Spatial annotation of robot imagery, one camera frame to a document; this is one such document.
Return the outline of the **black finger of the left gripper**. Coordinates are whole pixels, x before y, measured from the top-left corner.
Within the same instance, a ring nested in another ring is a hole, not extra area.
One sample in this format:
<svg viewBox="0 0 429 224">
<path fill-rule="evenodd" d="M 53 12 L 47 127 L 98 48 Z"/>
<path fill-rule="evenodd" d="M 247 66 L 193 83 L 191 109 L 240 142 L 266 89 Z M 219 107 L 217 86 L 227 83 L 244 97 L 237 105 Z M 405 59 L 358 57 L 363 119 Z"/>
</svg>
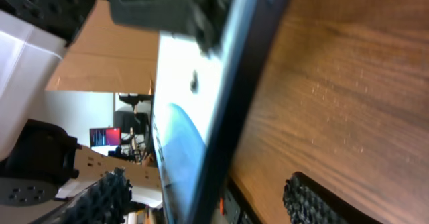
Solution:
<svg viewBox="0 0 429 224">
<path fill-rule="evenodd" d="M 117 25 L 193 37 L 203 52 L 217 48 L 232 0 L 108 0 Z"/>
</svg>

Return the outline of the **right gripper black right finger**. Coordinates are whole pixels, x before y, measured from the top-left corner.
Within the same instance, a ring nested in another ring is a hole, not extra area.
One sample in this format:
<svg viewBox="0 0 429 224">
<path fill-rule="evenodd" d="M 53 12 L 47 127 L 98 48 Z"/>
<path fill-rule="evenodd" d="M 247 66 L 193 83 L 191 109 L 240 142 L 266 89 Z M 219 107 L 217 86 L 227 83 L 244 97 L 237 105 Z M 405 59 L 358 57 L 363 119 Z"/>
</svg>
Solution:
<svg viewBox="0 0 429 224">
<path fill-rule="evenodd" d="M 380 224 L 302 172 L 286 180 L 282 200 L 293 224 Z"/>
</svg>

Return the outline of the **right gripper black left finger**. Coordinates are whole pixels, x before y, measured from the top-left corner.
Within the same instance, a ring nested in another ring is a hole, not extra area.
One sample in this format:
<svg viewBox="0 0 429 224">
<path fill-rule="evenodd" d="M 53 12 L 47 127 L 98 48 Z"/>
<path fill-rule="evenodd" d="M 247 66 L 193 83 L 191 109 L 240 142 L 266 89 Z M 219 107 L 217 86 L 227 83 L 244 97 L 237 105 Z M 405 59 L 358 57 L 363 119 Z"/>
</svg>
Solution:
<svg viewBox="0 0 429 224">
<path fill-rule="evenodd" d="M 34 220 L 36 224 L 120 224 L 131 204 L 132 185 L 116 168 L 74 198 Z"/>
</svg>

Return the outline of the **Galaxy S24 smartphone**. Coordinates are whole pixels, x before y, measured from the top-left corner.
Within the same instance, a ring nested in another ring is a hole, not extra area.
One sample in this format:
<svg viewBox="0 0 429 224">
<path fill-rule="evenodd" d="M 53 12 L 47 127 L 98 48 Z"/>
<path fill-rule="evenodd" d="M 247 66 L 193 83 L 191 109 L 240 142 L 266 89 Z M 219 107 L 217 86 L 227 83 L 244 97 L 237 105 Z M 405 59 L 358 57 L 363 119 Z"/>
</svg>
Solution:
<svg viewBox="0 0 429 224">
<path fill-rule="evenodd" d="M 219 45 L 162 32 L 152 137 L 168 223 L 209 223 L 289 0 L 232 0 Z"/>
</svg>

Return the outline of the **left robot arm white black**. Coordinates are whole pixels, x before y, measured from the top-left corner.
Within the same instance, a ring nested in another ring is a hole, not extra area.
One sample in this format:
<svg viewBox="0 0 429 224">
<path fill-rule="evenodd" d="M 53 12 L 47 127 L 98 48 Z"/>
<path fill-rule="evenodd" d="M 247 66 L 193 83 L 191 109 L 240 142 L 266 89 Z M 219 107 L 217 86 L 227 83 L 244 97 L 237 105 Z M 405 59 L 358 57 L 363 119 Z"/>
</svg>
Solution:
<svg viewBox="0 0 429 224">
<path fill-rule="evenodd" d="M 220 44 L 232 0 L 107 0 L 114 23 L 192 36 L 204 52 Z M 78 177 L 77 143 L 29 119 L 77 39 L 96 0 L 1 0 L 1 204 L 53 199 Z"/>
</svg>

